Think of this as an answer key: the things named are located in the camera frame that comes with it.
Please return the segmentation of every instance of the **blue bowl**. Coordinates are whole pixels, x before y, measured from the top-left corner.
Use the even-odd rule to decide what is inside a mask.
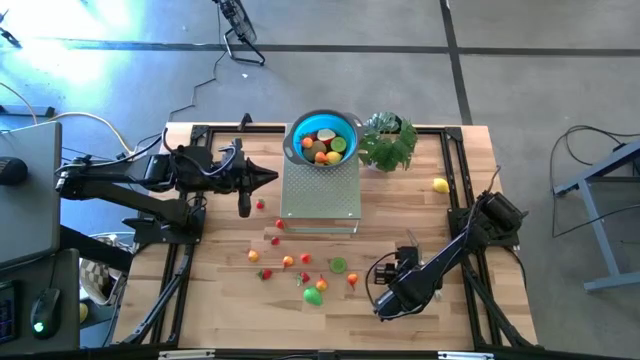
[[[317,166],[303,155],[301,140],[305,135],[316,133],[318,130],[331,129],[347,142],[342,160],[333,165]],[[315,110],[302,115],[293,123],[282,144],[285,156],[294,164],[306,164],[313,167],[331,168],[339,166],[358,152],[358,144],[363,132],[362,123],[353,114],[340,113],[334,110]]]

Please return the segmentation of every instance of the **wooden tabletop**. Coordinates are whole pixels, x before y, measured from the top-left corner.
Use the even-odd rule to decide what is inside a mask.
[[[193,123],[167,125],[172,147],[188,144]],[[464,145],[476,194],[489,185],[496,163],[489,131],[485,126],[464,126]],[[218,134],[213,148],[243,139],[247,157],[259,166],[282,172],[280,134]],[[459,168],[457,159],[454,169]],[[408,171],[392,173],[360,169],[362,220],[354,235],[287,234],[274,225],[280,212],[280,179],[254,192],[252,202],[264,199],[263,210],[254,209],[248,219],[238,217],[237,195],[207,194],[207,218],[202,242],[196,247],[184,309],[180,347],[270,348],[270,349],[471,349],[471,333],[460,267],[444,276],[440,300],[433,299],[418,315],[381,323],[372,313],[363,281],[367,269],[380,256],[409,244],[406,229],[420,242],[423,258],[434,256],[449,241],[446,210],[449,196],[432,189],[434,177],[444,177],[439,137],[420,135]],[[500,190],[499,178],[493,190]],[[461,205],[465,201],[459,191]],[[176,192],[154,194],[176,197]],[[270,239],[278,236],[279,246]],[[260,253],[251,263],[247,251]],[[166,245],[152,245],[138,254],[130,272],[114,340],[122,340],[141,321],[158,296]],[[309,253],[310,264],[299,255]],[[182,250],[178,252],[179,262]],[[283,256],[296,263],[282,270]],[[329,271],[329,259],[342,256],[349,270],[341,275]],[[494,296],[521,334],[536,343],[520,268],[501,248],[487,251]],[[268,281],[256,273],[272,269]],[[296,274],[305,271],[315,283],[322,275],[329,287],[324,304],[316,307],[302,299],[304,286],[296,286]],[[346,282],[355,272],[359,281],[353,290]],[[372,295],[386,287],[371,285]],[[486,313],[479,301],[483,334],[489,339]],[[163,339],[173,314],[169,305]]]

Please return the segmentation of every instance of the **potted plant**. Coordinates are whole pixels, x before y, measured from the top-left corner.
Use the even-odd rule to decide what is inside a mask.
[[[374,114],[364,123],[365,133],[359,144],[358,156],[371,169],[389,172],[398,164],[407,170],[418,141],[411,121],[391,112]]]

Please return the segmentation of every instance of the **lime slice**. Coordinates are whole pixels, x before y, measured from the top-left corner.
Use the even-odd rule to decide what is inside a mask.
[[[347,140],[341,137],[334,138],[331,140],[331,150],[335,152],[343,152],[347,150]]]
[[[347,260],[344,258],[333,258],[329,263],[329,269],[332,273],[342,274],[347,270]]]

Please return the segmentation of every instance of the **gray floor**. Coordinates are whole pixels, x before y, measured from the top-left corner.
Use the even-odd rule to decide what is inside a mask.
[[[36,39],[217,43],[215,7],[208,0],[67,0],[43,2],[38,10],[16,3],[3,26],[31,46],[20,52],[0,50],[0,81],[34,104],[110,119],[131,145],[157,133],[171,110],[189,103],[192,87],[211,77],[220,54],[65,50],[54,41]],[[447,45],[437,0],[245,3],[261,44]],[[640,3],[635,1],[451,0],[450,7],[459,46],[640,48]],[[250,112],[255,121],[283,122],[329,107],[362,117],[391,110],[416,123],[462,123],[447,54],[265,55],[264,68],[222,60],[218,81],[197,92],[198,106],[172,120],[239,121]],[[490,127],[504,190],[531,212],[520,232],[521,256],[540,344],[638,357],[640,286],[583,291],[583,282],[604,276],[606,268],[589,227],[551,238],[548,172],[553,143],[572,125],[639,132],[640,57],[462,56],[461,65],[473,123]],[[17,100],[0,92],[4,102]],[[26,118],[0,122],[29,124]],[[69,118],[63,128],[67,147],[103,156],[122,151],[102,124]],[[615,144],[598,134],[578,133],[572,145],[581,157],[595,161]],[[560,148],[556,183],[582,168]],[[606,188],[597,197],[607,211],[633,203],[640,189]],[[578,195],[570,194],[558,207],[559,229],[586,219]],[[85,233],[126,231],[120,220],[134,215],[101,201],[64,202],[62,210],[63,223]],[[625,270],[639,268],[640,246],[620,243],[640,241],[630,227],[637,216],[630,211],[606,222]],[[101,342],[104,330],[92,331],[83,337],[87,345]]]

